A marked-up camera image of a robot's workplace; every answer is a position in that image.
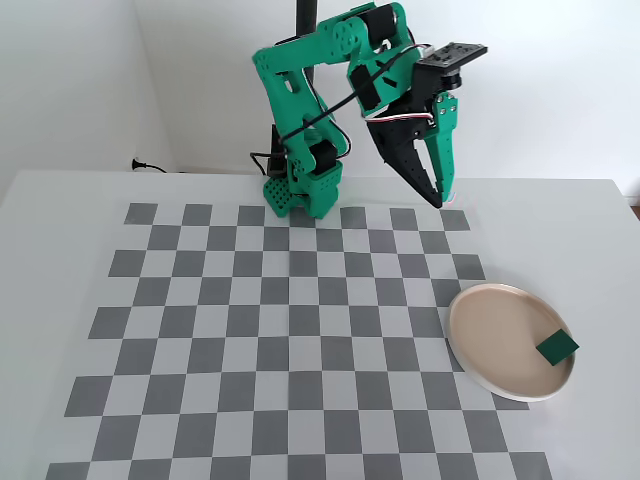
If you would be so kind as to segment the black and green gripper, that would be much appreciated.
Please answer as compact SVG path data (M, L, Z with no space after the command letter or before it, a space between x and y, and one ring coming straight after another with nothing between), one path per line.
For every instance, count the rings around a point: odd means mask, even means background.
M454 182L457 110L458 99L446 92L440 74L415 64L408 90L368 120L368 130L383 161L436 209L442 207L442 197L450 196ZM438 191L414 145L426 136Z

